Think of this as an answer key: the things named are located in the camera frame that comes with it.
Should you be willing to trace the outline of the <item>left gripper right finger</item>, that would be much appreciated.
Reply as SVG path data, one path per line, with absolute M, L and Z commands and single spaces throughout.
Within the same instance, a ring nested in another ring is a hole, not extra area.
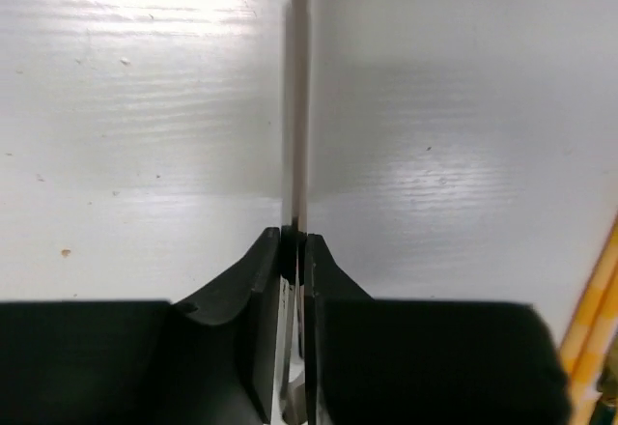
M 529 305 L 370 297 L 323 237 L 305 244 L 313 424 L 565 424 L 567 378 Z

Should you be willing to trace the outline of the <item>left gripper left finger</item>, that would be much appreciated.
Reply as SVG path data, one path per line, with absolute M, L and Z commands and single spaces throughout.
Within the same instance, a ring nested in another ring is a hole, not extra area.
M 267 424 L 280 233 L 178 301 L 1 306 L 5 424 Z

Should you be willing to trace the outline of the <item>metal tongs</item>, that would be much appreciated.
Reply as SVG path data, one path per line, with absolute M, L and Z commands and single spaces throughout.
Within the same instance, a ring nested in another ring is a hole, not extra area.
M 286 0 L 282 75 L 282 224 L 275 385 L 282 420 L 311 424 L 305 355 L 304 251 L 307 228 L 311 0 Z

